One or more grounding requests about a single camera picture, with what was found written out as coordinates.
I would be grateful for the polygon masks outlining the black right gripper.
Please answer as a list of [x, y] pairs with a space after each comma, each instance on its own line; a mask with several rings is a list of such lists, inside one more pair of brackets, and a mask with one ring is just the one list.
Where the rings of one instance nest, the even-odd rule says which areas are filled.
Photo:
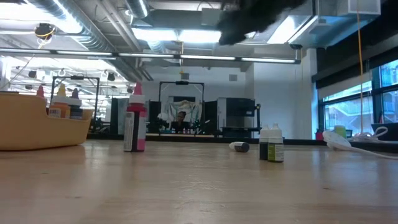
[[220, 45], [234, 45], [247, 39], [250, 32], [264, 31], [284, 11], [300, 7], [306, 0], [240, 1], [238, 9], [226, 11], [218, 23]]

